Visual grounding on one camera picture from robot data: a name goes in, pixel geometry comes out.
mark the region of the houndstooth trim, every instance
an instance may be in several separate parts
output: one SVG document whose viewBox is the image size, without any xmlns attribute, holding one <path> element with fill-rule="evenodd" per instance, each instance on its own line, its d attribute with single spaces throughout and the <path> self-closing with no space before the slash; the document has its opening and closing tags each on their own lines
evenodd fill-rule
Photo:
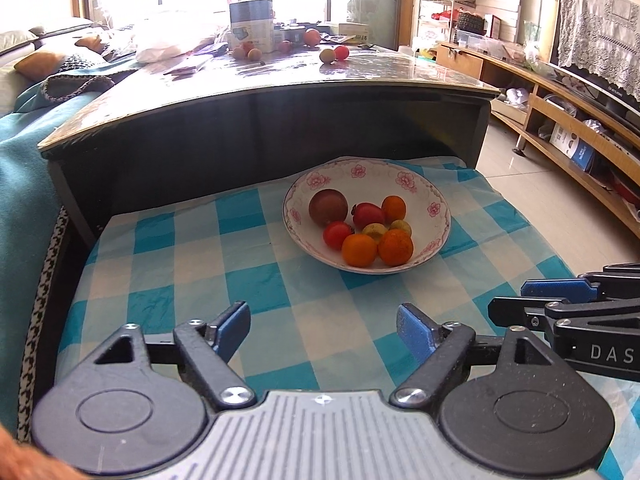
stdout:
<svg viewBox="0 0 640 480">
<path fill-rule="evenodd" d="M 53 228 L 53 234 L 49 241 L 49 249 L 44 260 L 36 300 L 31 311 L 29 331 L 24 344 L 24 354 L 22 356 L 22 368 L 20 370 L 20 388 L 18 390 L 18 431 L 17 439 L 20 442 L 31 441 L 31 410 L 33 409 L 33 387 L 36 378 L 36 352 L 42 331 L 44 313 L 47 309 L 49 299 L 49 287 L 53 271 L 56 268 L 58 254 L 60 253 L 60 242 L 65 235 L 68 215 L 62 208 L 58 215 L 58 220 Z"/>
</svg>

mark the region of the metal screw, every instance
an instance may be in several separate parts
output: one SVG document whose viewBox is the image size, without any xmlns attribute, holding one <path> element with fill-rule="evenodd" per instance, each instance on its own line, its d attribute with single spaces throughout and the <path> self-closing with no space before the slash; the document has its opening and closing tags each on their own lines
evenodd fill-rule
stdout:
<svg viewBox="0 0 640 480">
<path fill-rule="evenodd" d="M 396 401 L 405 406 L 417 406 L 427 400 L 427 394 L 420 388 L 402 388 L 394 394 Z"/>
<path fill-rule="evenodd" d="M 254 393 L 244 386 L 232 386 L 222 391 L 220 397 L 226 404 L 244 404 L 251 400 Z"/>
</svg>

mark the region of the cabinet leg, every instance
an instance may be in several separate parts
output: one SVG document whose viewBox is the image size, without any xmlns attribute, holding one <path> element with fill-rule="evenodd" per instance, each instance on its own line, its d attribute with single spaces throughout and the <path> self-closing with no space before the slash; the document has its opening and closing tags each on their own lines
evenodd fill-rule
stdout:
<svg viewBox="0 0 640 480">
<path fill-rule="evenodd" d="M 516 155 L 526 156 L 523 151 L 526 145 L 527 145 L 527 139 L 525 139 L 523 136 L 519 136 L 518 142 L 516 142 L 516 147 L 512 148 L 511 151 Z"/>
</svg>

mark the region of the bowl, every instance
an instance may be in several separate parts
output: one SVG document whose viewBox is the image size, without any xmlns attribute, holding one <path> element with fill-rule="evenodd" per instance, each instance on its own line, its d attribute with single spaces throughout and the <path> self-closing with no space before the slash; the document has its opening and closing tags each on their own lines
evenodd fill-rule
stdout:
<svg viewBox="0 0 640 480">
<path fill-rule="evenodd" d="M 406 203 L 405 221 L 412 228 L 414 254 L 402 266 L 389 267 L 380 258 L 370 267 L 352 267 L 340 251 L 322 240 L 322 228 L 309 216 L 311 198 L 321 189 L 340 191 L 349 204 L 371 202 L 378 206 L 389 195 Z M 449 237 L 451 213 L 442 193 L 426 178 L 403 166 L 384 160 L 348 158 L 329 162 L 302 175 L 287 193 L 282 207 L 287 231 L 303 251 L 336 269 L 358 274 L 395 274 L 433 258 Z M 345 220 L 353 226 L 351 214 Z"/>
</svg>

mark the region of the blue checkered cloth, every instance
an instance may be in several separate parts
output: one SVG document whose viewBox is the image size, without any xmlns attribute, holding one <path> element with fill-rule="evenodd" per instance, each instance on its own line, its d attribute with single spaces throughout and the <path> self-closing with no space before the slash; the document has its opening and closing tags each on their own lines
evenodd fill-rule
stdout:
<svg viewBox="0 0 640 480">
<path fill-rule="evenodd" d="M 57 378 L 127 322 L 165 333 L 245 300 L 251 332 L 230 364 L 258 394 L 378 388 L 388 395 L 418 365 L 396 335 L 398 304 L 414 303 L 437 322 L 502 334 L 487 315 L 491 298 L 516 296 L 525 280 L 572 275 L 529 222 L 460 160 L 396 164 L 440 189 L 452 225 L 437 256 L 391 276 L 341 272 L 292 241 L 282 202 L 298 175 L 113 217 L 84 267 Z M 640 388 L 587 378 L 618 423 L 601 473 L 638 480 Z"/>
</svg>

